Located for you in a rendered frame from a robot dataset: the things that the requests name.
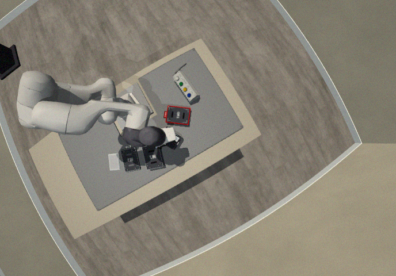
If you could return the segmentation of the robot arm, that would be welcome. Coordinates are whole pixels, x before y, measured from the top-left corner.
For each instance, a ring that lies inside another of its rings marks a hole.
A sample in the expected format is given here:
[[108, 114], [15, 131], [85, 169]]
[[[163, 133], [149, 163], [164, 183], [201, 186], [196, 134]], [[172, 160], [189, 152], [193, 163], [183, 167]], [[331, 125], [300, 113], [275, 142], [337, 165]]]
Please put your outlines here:
[[122, 120], [126, 120], [123, 139], [127, 144], [135, 147], [160, 147], [166, 144], [173, 149], [177, 143], [173, 127], [159, 130], [147, 126], [150, 109], [139, 103], [132, 93], [116, 98], [115, 83], [109, 78], [82, 86], [55, 83], [48, 74], [27, 71], [20, 79], [17, 111], [22, 126], [42, 128], [63, 135], [87, 133], [97, 120], [110, 125], [119, 114]]

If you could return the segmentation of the white operator button panel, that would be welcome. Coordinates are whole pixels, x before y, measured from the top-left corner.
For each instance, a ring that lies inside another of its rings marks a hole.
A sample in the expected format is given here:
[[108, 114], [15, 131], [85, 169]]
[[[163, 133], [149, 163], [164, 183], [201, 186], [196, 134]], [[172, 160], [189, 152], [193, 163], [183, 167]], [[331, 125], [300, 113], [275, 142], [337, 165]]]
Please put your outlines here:
[[[186, 63], [183, 66], [185, 65]], [[180, 68], [182, 68], [183, 66], [181, 66]], [[182, 91], [182, 93], [185, 95], [186, 99], [189, 101], [189, 103], [191, 103], [195, 99], [199, 98], [200, 95], [193, 87], [186, 75], [183, 73], [183, 71], [179, 71], [180, 68], [178, 69], [178, 72], [176, 72], [176, 74], [173, 76], [173, 79]]]

